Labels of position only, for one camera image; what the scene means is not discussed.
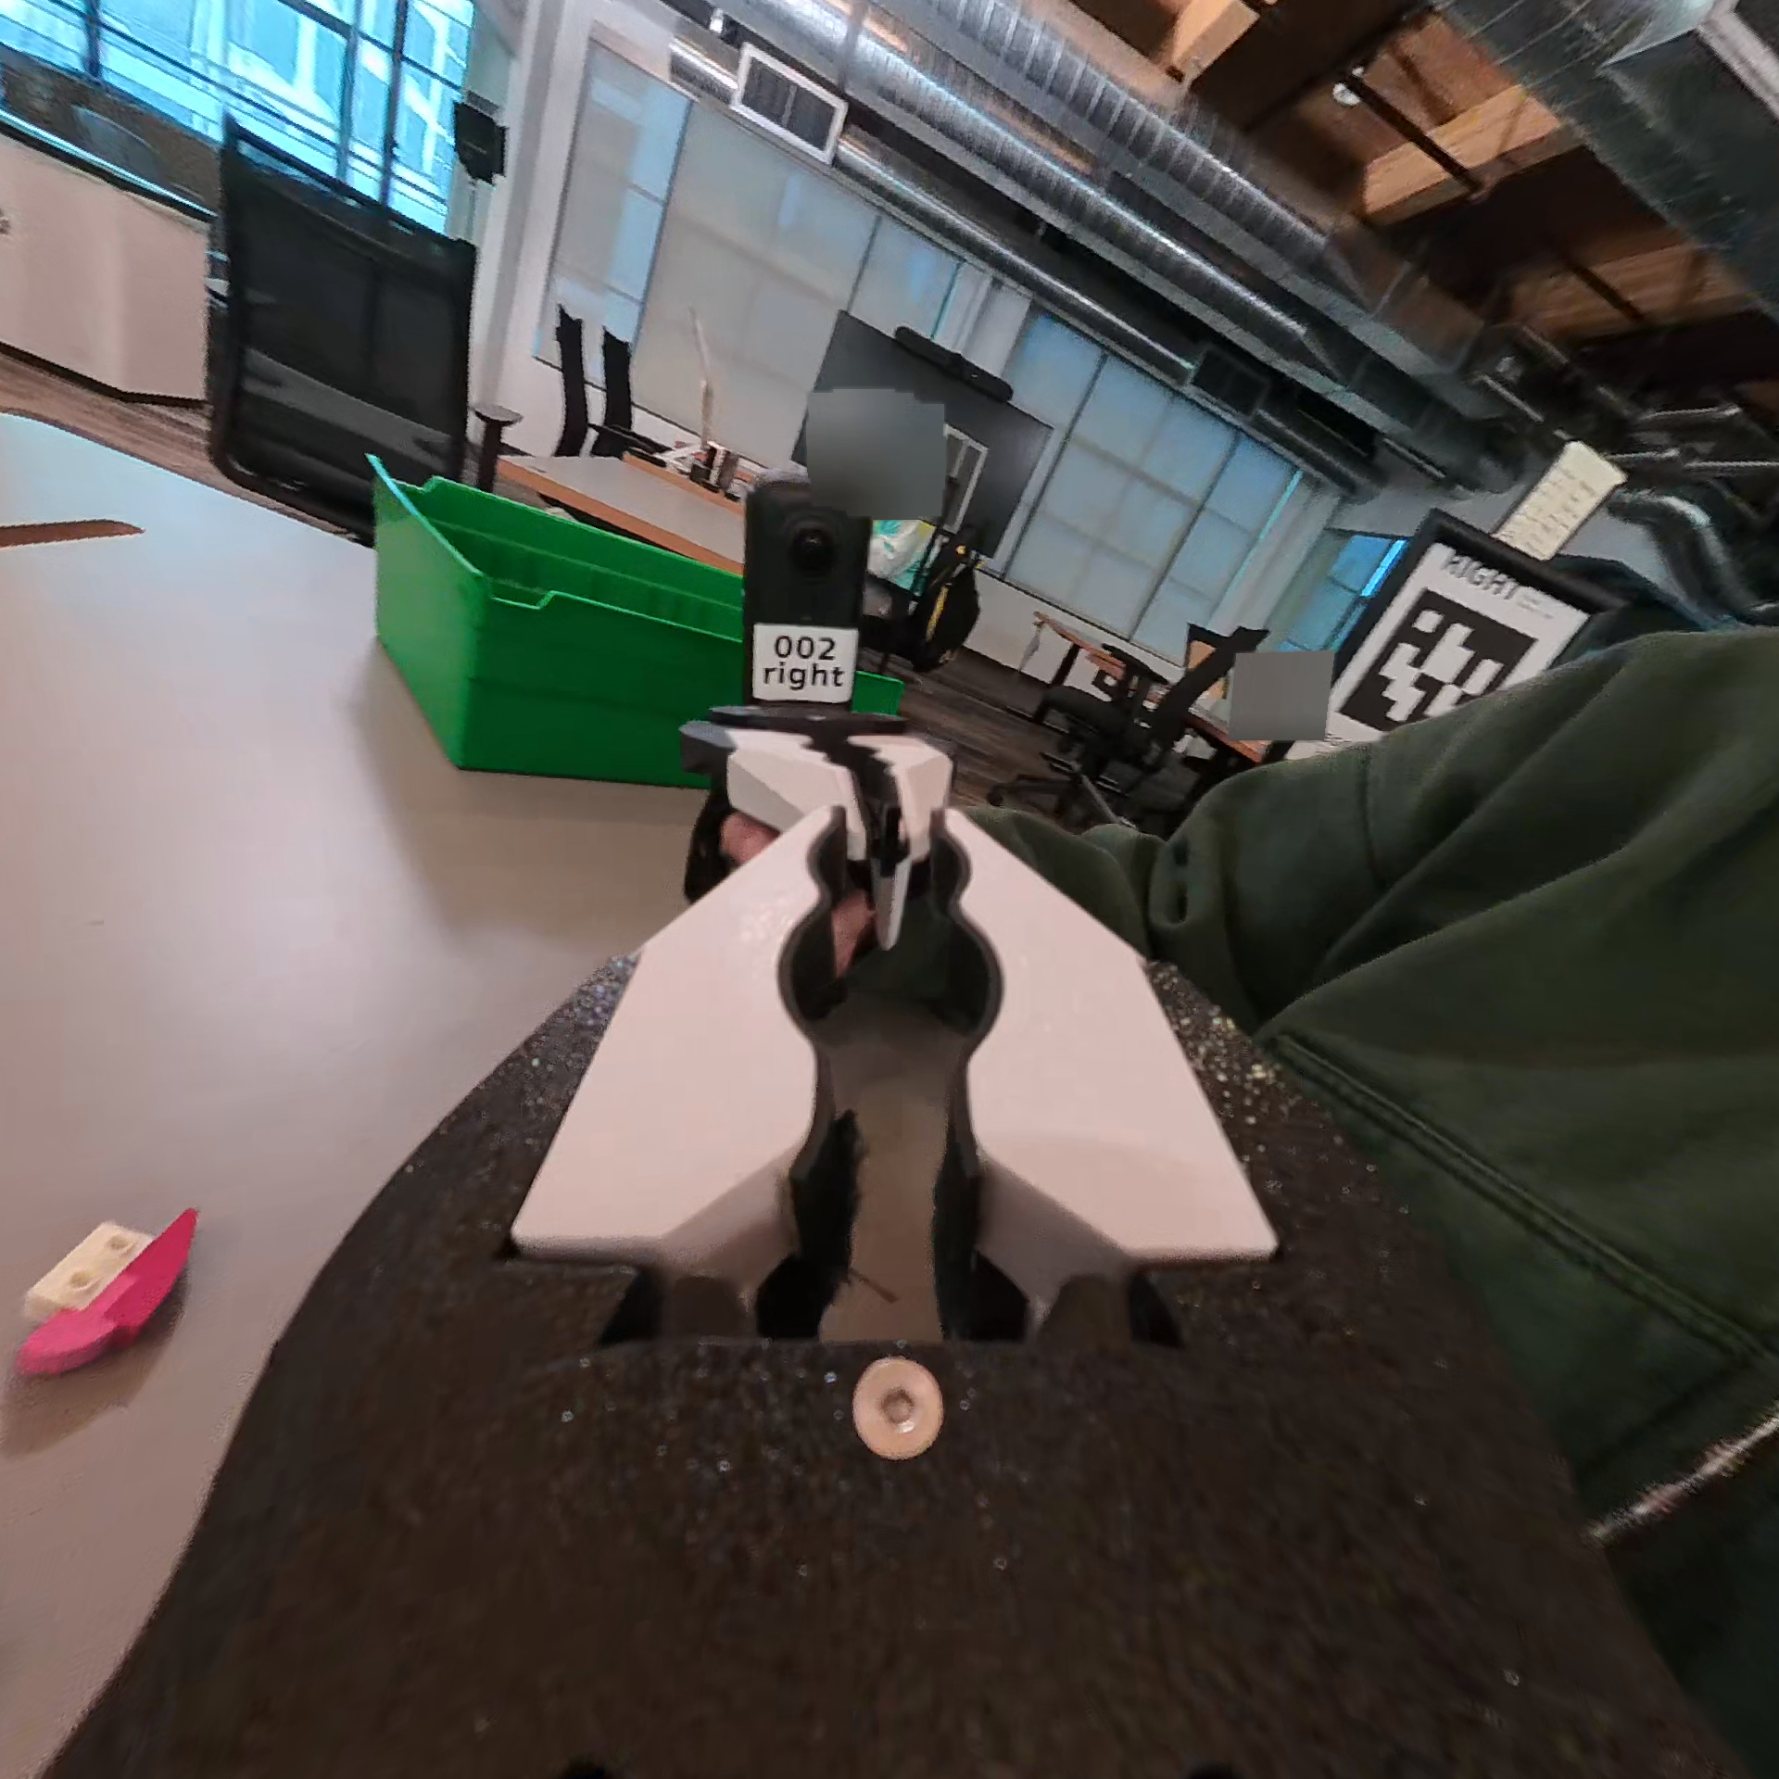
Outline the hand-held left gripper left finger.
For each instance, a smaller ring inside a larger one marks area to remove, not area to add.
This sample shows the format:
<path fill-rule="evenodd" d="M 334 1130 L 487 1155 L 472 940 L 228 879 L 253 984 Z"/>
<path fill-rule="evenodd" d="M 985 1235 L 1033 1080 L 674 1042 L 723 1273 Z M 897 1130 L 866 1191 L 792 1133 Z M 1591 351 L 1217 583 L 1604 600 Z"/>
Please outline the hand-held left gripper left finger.
<path fill-rule="evenodd" d="M 510 1225 L 524 1260 L 629 1266 L 818 1335 L 854 1268 L 863 1142 L 816 1023 L 840 987 L 837 808 L 799 816 L 637 953 Z"/>

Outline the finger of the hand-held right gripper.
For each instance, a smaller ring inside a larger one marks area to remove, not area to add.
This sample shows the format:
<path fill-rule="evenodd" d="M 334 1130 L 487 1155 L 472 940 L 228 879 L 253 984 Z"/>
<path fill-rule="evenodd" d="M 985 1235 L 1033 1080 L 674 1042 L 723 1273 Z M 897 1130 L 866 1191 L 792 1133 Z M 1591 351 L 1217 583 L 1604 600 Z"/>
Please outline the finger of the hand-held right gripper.
<path fill-rule="evenodd" d="M 870 880 L 880 948 L 901 941 L 911 898 L 924 892 L 937 816 L 949 805 L 951 756 L 938 744 L 870 744 Z"/>
<path fill-rule="evenodd" d="M 849 838 L 866 838 L 857 773 L 803 734 L 728 733 L 724 794 L 734 810 L 771 831 L 840 808 Z"/>

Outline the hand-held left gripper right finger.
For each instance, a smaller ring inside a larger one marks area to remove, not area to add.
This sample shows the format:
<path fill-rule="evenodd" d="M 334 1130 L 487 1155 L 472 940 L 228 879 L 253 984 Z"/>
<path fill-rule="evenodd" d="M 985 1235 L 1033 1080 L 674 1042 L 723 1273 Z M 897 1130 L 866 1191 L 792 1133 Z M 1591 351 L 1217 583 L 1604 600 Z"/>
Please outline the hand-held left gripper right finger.
<path fill-rule="evenodd" d="M 969 1040 L 934 1188 L 941 1331 L 1022 1340 L 1081 1279 L 1268 1260 L 1278 1232 L 1143 957 L 967 814 L 934 828 Z"/>

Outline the person's right forearm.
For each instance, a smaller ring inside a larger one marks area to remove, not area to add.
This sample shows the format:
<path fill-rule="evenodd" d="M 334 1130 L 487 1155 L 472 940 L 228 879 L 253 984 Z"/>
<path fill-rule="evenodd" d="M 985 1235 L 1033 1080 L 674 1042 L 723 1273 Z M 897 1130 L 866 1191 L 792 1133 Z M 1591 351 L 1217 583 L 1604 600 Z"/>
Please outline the person's right forearm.
<path fill-rule="evenodd" d="M 1623 641 L 1247 771 L 1165 838 L 977 821 L 1343 1124 L 1681 1687 L 1776 1774 L 1776 631 Z"/>

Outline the small pink white lego piece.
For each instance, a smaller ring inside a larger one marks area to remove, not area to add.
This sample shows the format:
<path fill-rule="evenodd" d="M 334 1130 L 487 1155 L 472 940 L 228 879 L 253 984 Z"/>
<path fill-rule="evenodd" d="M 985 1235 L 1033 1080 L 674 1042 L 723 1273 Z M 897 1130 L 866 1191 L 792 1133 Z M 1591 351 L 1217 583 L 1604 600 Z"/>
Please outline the small pink white lego piece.
<path fill-rule="evenodd" d="M 25 1294 L 19 1379 L 55 1377 L 133 1344 L 186 1273 L 200 1210 L 158 1232 L 96 1224 Z"/>

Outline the person's right hand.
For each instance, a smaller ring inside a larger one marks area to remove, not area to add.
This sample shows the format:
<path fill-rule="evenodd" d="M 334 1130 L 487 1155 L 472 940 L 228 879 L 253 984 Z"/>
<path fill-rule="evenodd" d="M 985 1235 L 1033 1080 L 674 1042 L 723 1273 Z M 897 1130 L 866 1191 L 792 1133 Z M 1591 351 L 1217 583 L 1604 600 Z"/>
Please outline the person's right hand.
<path fill-rule="evenodd" d="M 734 868 L 742 868 L 777 838 L 777 829 L 754 816 L 728 813 L 718 831 L 718 848 Z M 848 880 L 845 894 L 830 910 L 830 944 L 837 975 L 849 974 L 858 962 L 878 948 L 875 899 L 857 879 Z"/>

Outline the wooden meeting table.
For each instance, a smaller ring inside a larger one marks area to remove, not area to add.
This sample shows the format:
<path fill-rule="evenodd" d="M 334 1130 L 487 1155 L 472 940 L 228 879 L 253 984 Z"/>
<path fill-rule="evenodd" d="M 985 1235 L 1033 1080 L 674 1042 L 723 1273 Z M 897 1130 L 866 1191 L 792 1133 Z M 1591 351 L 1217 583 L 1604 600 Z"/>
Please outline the wooden meeting table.
<path fill-rule="evenodd" d="M 525 489 L 580 518 L 716 569 L 744 569 L 744 508 L 633 457 L 502 457 L 500 490 Z"/>

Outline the black swivel chair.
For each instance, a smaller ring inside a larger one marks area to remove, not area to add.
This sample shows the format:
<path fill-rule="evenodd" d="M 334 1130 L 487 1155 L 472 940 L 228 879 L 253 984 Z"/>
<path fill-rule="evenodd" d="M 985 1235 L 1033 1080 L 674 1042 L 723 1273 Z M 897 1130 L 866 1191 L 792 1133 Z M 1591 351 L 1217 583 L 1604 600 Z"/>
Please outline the black swivel chair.
<path fill-rule="evenodd" d="M 1060 821 L 1092 813 L 1138 829 L 1191 813 L 1211 787 L 1283 753 L 1282 743 L 1236 738 L 1199 709 L 1267 637 L 1267 628 L 1222 635 L 1191 625 L 1171 681 L 1122 648 L 1071 637 L 1031 709 L 1037 724 L 1057 725 L 1057 749 L 1045 753 L 1045 771 L 994 784 L 985 799 L 994 808 L 1045 799 Z"/>

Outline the green plastic bin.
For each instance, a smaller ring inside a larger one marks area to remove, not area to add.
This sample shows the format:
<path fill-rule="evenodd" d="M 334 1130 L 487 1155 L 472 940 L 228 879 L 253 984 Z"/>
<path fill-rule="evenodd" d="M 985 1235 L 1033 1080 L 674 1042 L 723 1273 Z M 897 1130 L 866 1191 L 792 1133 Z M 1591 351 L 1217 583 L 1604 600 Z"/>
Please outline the green plastic bin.
<path fill-rule="evenodd" d="M 751 699 L 737 572 L 368 466 L 376 635 L 453 767 L 710 786 L 682 731 Z"/>

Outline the white vent grille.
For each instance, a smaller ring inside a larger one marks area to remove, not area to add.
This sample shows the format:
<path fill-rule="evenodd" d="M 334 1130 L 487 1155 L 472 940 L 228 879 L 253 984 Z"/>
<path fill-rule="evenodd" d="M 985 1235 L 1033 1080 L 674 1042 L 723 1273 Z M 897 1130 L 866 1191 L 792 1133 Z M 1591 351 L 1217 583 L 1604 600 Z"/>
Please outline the white vent grille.
<path fill-rule="evenodd" d="M 742 43 L 727 108 L 816 163 L 834 165 L 848 98 L 757 43 Z"/>

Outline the black mesh office chair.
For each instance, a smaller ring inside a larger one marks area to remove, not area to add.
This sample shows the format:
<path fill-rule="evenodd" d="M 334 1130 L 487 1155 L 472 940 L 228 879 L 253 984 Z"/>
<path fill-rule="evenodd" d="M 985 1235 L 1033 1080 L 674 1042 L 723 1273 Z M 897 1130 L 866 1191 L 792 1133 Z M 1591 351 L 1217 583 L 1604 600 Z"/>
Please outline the black mesh office chair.
<path fill-rule="evenodd" d="M 207 453 L 236 486 L 374 543 L 376 463 L 457 480 L 477 252 L 225 120 Z"/>

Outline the black white marker board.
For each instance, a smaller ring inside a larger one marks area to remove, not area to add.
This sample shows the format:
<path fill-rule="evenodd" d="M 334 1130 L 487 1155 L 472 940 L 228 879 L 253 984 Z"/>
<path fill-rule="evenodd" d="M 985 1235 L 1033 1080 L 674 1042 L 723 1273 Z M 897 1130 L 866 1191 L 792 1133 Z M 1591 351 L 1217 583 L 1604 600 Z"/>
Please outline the black white marker board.
<path fill-rule="evenodd" d="M 1376 741 L 1542 676 L 1623 605 L 1609 588 L 1435 511 L 1336 651 L 1319 747 Z"/>

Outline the large window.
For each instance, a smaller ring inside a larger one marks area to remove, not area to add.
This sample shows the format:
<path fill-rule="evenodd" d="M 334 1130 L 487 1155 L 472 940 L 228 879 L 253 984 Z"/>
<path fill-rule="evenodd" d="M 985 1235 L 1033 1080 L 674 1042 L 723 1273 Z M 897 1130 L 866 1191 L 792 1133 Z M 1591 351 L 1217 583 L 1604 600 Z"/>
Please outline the large window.
<path fill-rule="evenodd" d="M 434 230 L 459 182 L 468 1 L 5 1 L 5 50 L 74 92 L 11 97 L 70 139 L 98 95 L 219 144 L 228 120 Z M 59 106 L 66 122 L 47 120 Z"/>

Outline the white cabinet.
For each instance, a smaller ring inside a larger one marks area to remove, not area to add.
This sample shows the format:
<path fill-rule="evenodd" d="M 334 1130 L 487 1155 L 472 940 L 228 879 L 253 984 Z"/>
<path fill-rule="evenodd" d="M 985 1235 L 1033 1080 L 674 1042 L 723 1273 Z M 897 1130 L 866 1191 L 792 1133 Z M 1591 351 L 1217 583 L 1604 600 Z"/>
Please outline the white cabinet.
<path fill-rule="evenodd" d="M 207 395 L 211 224 L 3 144 L 3 342 L 116 394 Z"/>

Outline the black wall screen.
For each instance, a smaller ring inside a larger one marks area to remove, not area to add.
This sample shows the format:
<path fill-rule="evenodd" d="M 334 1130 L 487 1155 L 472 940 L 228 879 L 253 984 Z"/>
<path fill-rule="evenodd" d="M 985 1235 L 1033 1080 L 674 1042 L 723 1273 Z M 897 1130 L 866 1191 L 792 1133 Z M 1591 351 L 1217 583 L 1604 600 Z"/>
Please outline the black wall screen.
<path fill-rule="evenodd" d="M 933 480 L 942 501 L 919 515 L 994 557 L 1050 442 L 1052 426 L 1022 409 L 1010 382 L 908 326 L 881 333 L 837 315 L 816 370 L 792 462 L 830 454 L 861 468 L 866 489 L 911 490 L 933 460 L 925 436 L 945 436 L 948 468 Z"/>

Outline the large silver ventilation duct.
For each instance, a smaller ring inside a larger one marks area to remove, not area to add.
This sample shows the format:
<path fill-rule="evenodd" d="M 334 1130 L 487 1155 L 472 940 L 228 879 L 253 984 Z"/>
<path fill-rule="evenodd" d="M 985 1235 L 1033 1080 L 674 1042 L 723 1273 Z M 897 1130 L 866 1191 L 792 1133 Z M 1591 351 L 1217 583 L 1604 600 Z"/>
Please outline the large silver ventilation duct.
<path fill-rule="evenodd" d="M 1776 315 L 1776 1 L 1439 1 L 1439 10 Z"/>

